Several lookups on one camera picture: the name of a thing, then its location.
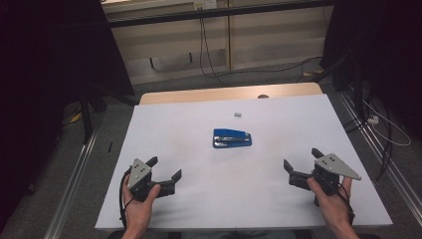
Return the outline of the white wall socket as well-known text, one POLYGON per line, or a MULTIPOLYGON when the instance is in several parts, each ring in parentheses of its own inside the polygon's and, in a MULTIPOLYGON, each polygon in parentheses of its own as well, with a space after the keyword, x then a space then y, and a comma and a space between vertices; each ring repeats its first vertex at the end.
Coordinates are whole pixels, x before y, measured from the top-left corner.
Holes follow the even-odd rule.
POLYGON ((195 10, 210 10, 217 8, 217 0, 195 0, 193 2, 195 10))

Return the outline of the person's left hand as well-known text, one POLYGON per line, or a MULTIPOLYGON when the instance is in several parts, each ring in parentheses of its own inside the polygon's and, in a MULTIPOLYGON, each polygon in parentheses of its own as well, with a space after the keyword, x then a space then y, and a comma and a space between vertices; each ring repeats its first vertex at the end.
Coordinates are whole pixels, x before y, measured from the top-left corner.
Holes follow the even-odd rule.
POLYGON ((122 188, 126 229, 146 232, 151 219, 152 205, 160 191, 160 186, 154 185, 147 198, 143 202, 139 202, 133 199, 131 192, 127 188, 128 179, 129 176, 124 179, 122 188))

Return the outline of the person's right hand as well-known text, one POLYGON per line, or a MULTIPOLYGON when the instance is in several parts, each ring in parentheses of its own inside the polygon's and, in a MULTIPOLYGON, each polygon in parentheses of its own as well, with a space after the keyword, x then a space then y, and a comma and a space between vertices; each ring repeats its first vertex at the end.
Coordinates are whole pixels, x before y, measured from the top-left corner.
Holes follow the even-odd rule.
POLYGON ((350 228, 348 207, 338 195, 327 196, 320 185, 313 179, 308 179, 311 191, 316 195, 321 215, 327 227, 334 233, 344 233, 350 228))

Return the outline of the black metal stand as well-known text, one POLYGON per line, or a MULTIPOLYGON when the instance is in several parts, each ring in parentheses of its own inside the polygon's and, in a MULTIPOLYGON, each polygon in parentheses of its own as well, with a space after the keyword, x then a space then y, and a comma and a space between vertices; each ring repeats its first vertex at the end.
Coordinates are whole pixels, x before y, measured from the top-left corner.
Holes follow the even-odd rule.
POLYGON ((81 87, 80 104, 82 111, 82 118, 84 123, 84 144, 87 144, 94 129, 91 121, 90 108, 96 113, 103 113, 107 109, 107 104, 103 96, 112 97, 129 106, 137 106, 138 102, 116 91, 112 91, 98 84, 85 84, 81 87))
POLYGON ((363 108, 363 80, 359 64, 349 55, 342 56, 321 74, 313 77, 312 82, 319 83, 327 77, 331 77, 332 85, 337 92, 351 91, 352 93, 352 102, 354 103, 352 111, 355 113, 355 117, 350 122, 347 122, 345 126, 353 122, 356 123, 356 126, 346 132, 352 132, 363 127, 367 122, 368 116, 363 108))

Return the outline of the white table cover sheet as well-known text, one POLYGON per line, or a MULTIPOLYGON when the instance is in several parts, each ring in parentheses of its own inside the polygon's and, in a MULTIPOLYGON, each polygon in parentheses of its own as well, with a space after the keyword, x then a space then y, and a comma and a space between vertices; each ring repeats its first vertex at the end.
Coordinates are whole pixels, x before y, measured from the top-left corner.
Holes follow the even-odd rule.
POLYGON ((310 172, 313 148, 337 155, 361 176, 351 189, 354 225, 390 224, 328 97, 315 95, 135 107, 96 227, 121 228, 121 177, 136 158, 154 156, 154 180, 179 169, 182 177, 174 194, 154 202, 152 230, 320 227, 313 194, 289 185, 283 168, 286 159, 294 170, 310 172), (245 131, 252 145, 214 148, 215 128, 245 131))

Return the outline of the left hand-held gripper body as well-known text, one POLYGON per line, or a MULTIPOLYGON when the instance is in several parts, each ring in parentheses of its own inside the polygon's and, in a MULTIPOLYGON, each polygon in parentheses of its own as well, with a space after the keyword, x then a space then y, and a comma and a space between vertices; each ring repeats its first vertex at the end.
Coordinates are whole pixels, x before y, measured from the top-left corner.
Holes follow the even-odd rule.
POLYGON ((143 202, 154 185, 160 186, 157 197, 172 195, 175 193, 175 182, 170 179, 161 182, 152 180, 152 167, 146 162, 136 158, 130 169, 127 188, 137 201, 143 202))

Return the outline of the blue stapler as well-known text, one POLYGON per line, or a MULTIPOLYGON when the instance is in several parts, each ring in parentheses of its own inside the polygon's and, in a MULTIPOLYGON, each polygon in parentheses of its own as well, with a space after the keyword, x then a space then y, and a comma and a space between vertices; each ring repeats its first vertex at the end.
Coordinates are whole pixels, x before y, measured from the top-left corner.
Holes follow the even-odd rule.
POLYGON ((212 145, 214 148, 231 148, 252 145, 252 137, 249 133, 229 128, 215 128, 212 139, 212 145))

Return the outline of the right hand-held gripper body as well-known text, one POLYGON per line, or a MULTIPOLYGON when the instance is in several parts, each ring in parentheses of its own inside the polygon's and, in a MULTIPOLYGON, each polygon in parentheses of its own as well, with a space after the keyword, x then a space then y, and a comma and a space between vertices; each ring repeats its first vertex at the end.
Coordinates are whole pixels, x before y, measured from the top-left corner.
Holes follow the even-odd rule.
POLYGON ((326 195, 334 195, 341 176, 360 180, 361 176, 333 153, 315 160, 315 168, 311 173, 298 171, 288 172, 289 185, 310 190, 308 179, 313 178, 326 195))

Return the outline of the aluminium floor rail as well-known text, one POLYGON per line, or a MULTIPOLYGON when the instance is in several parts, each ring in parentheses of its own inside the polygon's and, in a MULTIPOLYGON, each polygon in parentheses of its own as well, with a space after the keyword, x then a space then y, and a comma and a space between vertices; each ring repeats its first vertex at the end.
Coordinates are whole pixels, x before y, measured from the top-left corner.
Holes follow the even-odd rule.
POLYGON ((65 192, 49 224, 44 239, 60 239, 67 218, 75 200, 81 178, 97 140, 98 131, 94 130, 84 143, 82 151, 77 160, 76 166, 68 181, 65 192))
MULTIPOLYGON (((344 130, 354 128, 355 122, 345 126, 355 117, 351 91, 334 94, 331 102, 344 130)), ((366 122, 346 134, 393 224, 422 229, 422 140, 412 136, 380 99, 373 97, 363 108, 379 123, 366 122)))

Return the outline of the black curtain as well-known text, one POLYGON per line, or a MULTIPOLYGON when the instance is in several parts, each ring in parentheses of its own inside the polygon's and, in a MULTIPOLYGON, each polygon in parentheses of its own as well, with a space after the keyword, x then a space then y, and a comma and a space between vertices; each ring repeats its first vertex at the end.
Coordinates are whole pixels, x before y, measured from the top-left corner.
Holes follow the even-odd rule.
POLYGON ((422 0, 337 0, 320 65, 340 58, 334 85, 345 88, 356 70, 422 140, 422 0))
POLYGON ((104 0, 0 0, 0 232, 53 150, 65 107, 132 85, 104 0))

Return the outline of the black horizontal bar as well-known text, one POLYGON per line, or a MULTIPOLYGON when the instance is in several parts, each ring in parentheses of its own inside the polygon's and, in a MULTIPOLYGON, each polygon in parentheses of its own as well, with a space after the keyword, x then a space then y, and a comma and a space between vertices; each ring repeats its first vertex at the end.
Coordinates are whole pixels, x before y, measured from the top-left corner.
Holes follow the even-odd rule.
POLYGON ((121 28, 139 25, 150 25, 158 23, 178 22, 196 19, 217 18, 226 16, 237 16, 247 14, 258 14, 275 11, 300 10, 316 7, 333 6, 337 0, 295 0, 283 3, 250 5, 241 7, 228 7, 211 10, 198 10, 164 15, 130 17, 110 20, 107 25, 110 28, 121 28))

